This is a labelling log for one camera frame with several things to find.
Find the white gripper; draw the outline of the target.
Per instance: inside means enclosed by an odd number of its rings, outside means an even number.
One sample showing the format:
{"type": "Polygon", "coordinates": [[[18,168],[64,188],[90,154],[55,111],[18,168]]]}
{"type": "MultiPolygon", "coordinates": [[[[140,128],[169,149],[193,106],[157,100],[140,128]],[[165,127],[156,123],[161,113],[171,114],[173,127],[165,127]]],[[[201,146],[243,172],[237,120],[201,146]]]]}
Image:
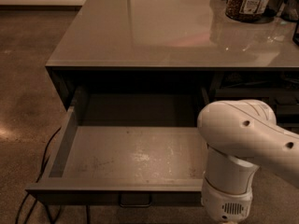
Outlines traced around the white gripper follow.
{"type": "Polygon", "coordinates": [[[253,199],[252,189],[245,194],[228,194],[215,189],[205,179],[201,194],[202,205],[216,222],[239,223],[249,216],[253,199]]]}

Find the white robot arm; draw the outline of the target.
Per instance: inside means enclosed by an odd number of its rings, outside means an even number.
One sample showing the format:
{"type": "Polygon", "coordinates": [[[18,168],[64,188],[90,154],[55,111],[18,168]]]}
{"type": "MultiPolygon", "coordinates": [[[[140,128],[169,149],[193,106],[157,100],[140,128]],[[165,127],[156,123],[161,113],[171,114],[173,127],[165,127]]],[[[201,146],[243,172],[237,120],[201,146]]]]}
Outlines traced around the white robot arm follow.
{"type": "Polygon", "coordinates": [[[261,167],[299,188],[299,136],[277,126],[266,103],[210,103],[197,127],[207,144],[202,204],[213,220],[239,223],[248,217],[252,180],[261,167]]]}

